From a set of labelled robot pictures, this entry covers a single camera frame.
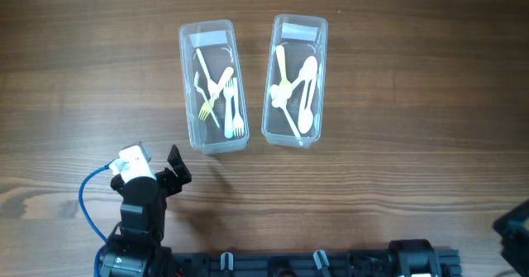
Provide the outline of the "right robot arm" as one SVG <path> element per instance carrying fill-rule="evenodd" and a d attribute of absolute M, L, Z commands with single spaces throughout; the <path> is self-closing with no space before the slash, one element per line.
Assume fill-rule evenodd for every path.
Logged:
<path fill-rule="evenodd" d="M 528 277 L 528 202 L 493 223 L 501 237 L 501 256 L 521 277 Z M 393 277 L 462 275 L 457 250 L 436 249 L 425 239 L 391 241 L 384 273 Z"/>

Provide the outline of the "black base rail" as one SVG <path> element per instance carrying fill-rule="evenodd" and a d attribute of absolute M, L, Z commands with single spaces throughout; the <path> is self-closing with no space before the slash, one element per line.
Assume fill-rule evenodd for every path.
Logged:
<path fill-rule="evenodd" d="M 181 266 L 180 276 L 197 277 L 273 277 L 288 271 L 288 276 L 323 276 L 313 253 L 232 254 L 223 260 L 207 253 L 174 253 Z M 356 250 L 326 255 L 330 276 L 387 276 L 387 250 Z"/>

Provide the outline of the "white fork diagonal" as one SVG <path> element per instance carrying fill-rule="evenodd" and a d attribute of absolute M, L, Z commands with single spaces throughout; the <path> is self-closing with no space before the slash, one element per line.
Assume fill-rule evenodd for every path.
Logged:
<path fill-rule="evenodd" d="M 240 109 L 239 109 L 239 89 L 238 89 L 238 79 L 237 77 L 234 77 L 232 79 L 235 96 L 234 96 L 234 118 L 233 118 L 233 126 L 234 126 L 234 134 L 235 136 L 243 136 L 245 128 L 244 128 L 244 122 L 242 119 L 242 116 L 240 115 Z"/>

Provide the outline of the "white spoon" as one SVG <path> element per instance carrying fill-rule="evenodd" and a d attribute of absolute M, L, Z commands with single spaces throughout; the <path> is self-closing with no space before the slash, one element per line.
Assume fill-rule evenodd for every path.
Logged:
<path fill-rule="evenodd" d="M 317 76 L 314 75 L 311 80 L 307 80 L 301 97 L 301 104 L 298 113 L 298 129 L 302 134 L 310 131 L 313 123 L 312 99 L 317 85 Z"/>
<path fill-rule="evenodd" d="M 288 109 L 286 108 L 286 103 L 287 103 L 287 99 L 285 97 L 282 97 L 280 94 L 279 94 L 279 86 L 277 84 L 272 84 L 271 87 L 270 87 L 270 96 L 272 98 L 272 106 L 273 107 L 276 107 L 276 108 L 280 108 L 283 110 L 284 112 L 284 115 L 288 121 L 288 124 L 290 125 L 290 128 L 293 132 L 293 134 L 297 137 L 297 138 L 300 138 L 301 135 L 297 129 L 297 127 L 295 126 L 294 122 L 293 122 L 293 119 L 291 118 L 289 112 L 288 112 Z"/>
<path fill-rule="evenodd" d="M 301 68 L 298 72 L 298 77 L 291 83 L 290 91 L 287 92 L 286 88 L 281 88 L 277 84 L 272 84 L 270 87 L 270 96 L 272 99 L 272 106 L 279 107 L 282 102 L 286 102 L 293 94 L 294 89 L 306 79 L 308 71 L 304 68 Z"/>

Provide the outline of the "clear plastic container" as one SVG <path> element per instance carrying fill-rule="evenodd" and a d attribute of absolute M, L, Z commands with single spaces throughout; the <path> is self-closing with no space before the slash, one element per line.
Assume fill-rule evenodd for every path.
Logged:
<path fill-rule="evenodd" d="M 264 91 L 264 109 L 261 132 L 268 143 L 280 146 L 309 147 L 322 134 L 322 114 L 326 80 L 326 50 L 328 23 L 321 17 L 281 14 L 274 19 L 269 49 L 269 63 Z M 272 106 L 270 87 L 281 80 L 275 53 L 277 45 L 284 47 L 286 72 L 292 83 L 309 56 L 317 58 L 317 85 L 312 99 L 313 123 L 310 131 L 302 134 L 298 129 L 298 113 L 306 80 L 302 81 L 287 100 L 286 108 L 301 137 L 297 138 L 288 124 L 284 112 Z"/>
<path fill-rule="evenodd" d="M 250 138 L 248 126 L 245 93 L 242 82 L 241 67 L 236 46 L 236 36 L 233 24 L 228 20 L 203 21 L 184 25 L 179 30 L 179 48 L 183 75 L 183 89 L 188 120 L 189 141 L 195 150 L 206 155 L 242 150 Z M 226 67 L 232 67 L 234 73 L 226 84 L 231 84 L 237 77 L 239 89 L 239 109 L 244 122 L 243 136 L 235 136 L 233 118 L 235 113 L 234 96 L 231 100 L 233 137 L 224 136 L 225 124 L 225 98 L 223 90 L 215 101 L 213 111 L 220 127 L 217 127 L 212 116 L 205 121 L 198 118 L 203 105 L 203 97 L 194 85 L 193 78 L 199 73 L 198 85 L 204 90 L 207 99 L 210 99 L 207 90 L 207 79 L 199 63 L 196 49 L 199 48 L 206 61 L 211 79 L 217 84 Z"/>

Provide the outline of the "cream plastic fork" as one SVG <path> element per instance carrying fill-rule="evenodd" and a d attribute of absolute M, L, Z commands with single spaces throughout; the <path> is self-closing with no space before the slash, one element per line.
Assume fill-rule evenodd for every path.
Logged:
<path fill-rule="evenodd" d="M 231 78 L 231 76 L 234 73 L 234 69 L 232 67 L 226 67 L 224 72 L 222 73 L 222 76 L 217 83 L 217 86 L 213 89 L 213 95 L 210 97 L 210 99 L 205 102 L 198 114 L 198 117 L 200 120 L 205 121 L 206 118 L 210 115 L 211 110 L 210 107 L 214 106 L 215 101 L 218 99 L 220 92 L 224 89 L 228 79 Z"/>

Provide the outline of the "yellow plastic spoon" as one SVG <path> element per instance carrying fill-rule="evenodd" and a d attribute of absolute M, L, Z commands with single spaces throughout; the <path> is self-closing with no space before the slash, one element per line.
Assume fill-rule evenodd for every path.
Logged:
<path fill-rule="evenodd" d="M 279 95 L 282 98 L 290 98 L 292 95 L 291 83 L 288 80 L 286 72 L 286 56 L 284 47 L 282 45 L 277 45 L 275 48 L 275 53 L 278 61 L 279 72 L 281 80 L 279 82 Z"/>

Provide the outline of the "right clear plastic container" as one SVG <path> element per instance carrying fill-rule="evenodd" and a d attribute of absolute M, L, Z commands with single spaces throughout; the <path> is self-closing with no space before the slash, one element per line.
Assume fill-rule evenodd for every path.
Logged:
<path fill-rule="evenodd" d="M 274 19 L 269 49 L 269 63 L 264 91 L 264 109 L 261 132 L 268 143 L 280 146 L 309 147 L 322 134 L 322 114 L 326 80 L 326 50 L 328 23 L 321 17 L 281 14 Z M 292 83 L 309 56 L 317 58 L 317 85 L 312 99 L 313 123 L 310 131 L 302 134 L 298 129 L 298 113 L 306 80 L 302 81 L 287 100 L 286 108 L 301 137 L 297 138 L 288 124 L 284 112 L 272 106 L 270 87 L 281 80 L 275 53 L 277 45 L 284 47 L 286 72 Z"/>

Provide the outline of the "white spoon vertical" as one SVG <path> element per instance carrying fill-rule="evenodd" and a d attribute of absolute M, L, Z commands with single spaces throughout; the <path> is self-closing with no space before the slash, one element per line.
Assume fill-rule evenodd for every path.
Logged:
<path fill-rule="evenodd" d="M 304 79 L 306 81 L 310 81 L 316 77 L 318 70 L 317 58 L 315 56 L 309 56 L 303 64 L 303 69 Z"/>

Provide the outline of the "bent white plastic fork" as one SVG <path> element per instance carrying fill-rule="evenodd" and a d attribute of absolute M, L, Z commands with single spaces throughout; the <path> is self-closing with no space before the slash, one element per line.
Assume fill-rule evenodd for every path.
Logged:
<path fill-rule="evenodd" d="M 194 78 L 193 78 L 193 85 L 196 89 L 196 91 L 202 95 L 203 97 L 203 106 L 201 107 L 201 110 L 198 114 L 198 118 L 202 121 L 205 121 L 207 119 L 208 116 L 212 116 L 213 118 L 213 121 L 215 122 L 215 124 L 217 125 L 217 127 L 220 127 L 220 124 L 217 120 L 217 117 L 213 111 L 213 108 L 212 108 L 212 104 L 211 104 L 211 101 L 209 99 L 207 99 L 207 96 L 204 92 L 204 90 L 198 85 L 198 81 L 199 81 L 199 73 L 196 72 L 195 75 L 194 75 Z"/>

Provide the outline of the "small white fork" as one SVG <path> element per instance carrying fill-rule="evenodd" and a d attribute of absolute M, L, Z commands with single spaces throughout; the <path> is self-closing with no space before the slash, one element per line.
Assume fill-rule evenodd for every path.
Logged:
<path fill-rule="evenodd" d="M 225 98 L 225 124 L 224 124 L 224 136 L 227 139 L 231 139 L 233 137 L 233 127 L 232 127 L 232 107 L 231 107 L 231 100 L 234 96 L 233 87 L 231 84 L 226 84 L 223 95 Z"/>

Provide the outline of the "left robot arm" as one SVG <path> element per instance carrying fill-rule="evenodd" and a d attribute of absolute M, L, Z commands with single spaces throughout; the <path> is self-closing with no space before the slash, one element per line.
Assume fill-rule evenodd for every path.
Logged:
<path fill-rule="evenodd" d="M 121 221 L 94 260 L 96 276 L 184 276 L 169 247 L 162 246 L 167 198 L 192 181 L 177 146 L 169 166 L 151 170 L 150 153 L 142 143 L 123 148 L 107 167 L 111 188 L 122 196 Z"/>

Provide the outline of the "left clear plastic container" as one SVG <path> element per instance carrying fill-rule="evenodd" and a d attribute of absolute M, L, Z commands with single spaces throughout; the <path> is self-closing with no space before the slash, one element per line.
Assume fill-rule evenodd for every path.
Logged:
<path fill-rule="evenodd" d="M 245 93 L 242 82 L 241 67 L 236 46 L 236 36 L 233 24 L 228 20 L 203 21 L 184 25 L 179 30 L 179 48 L 183 75 L 183 89 L 188 120 L 189 141 L 195 150 L 206 155 L 242 150 L 250 138 L 248 126 Z M 244 122 L 243 136 L 235 136 L 233 118 L 235 113 L 234 96 L 231 100 L 233 137 L 224 136 L 225 124 L 225 98 L 223 90 L 215 101 L 213 111 L 220 127 L 217 127 L 212 116 L 205 121 L 198 118 L 203 105 L 203 97 L 194 85 L 193 78 L 199 73 L 198 85 L 204 90 L 207 99 L 210 99 L 207 90 L 207 79 L 199 63 L 196 49 L 199 48 L 206 61 L 211 79 L 217 84 L 226 67 L 232 67 L 234 73 L 226 84 L 231 84 L 237 77 L 239 89 L 239 109 Z"/>

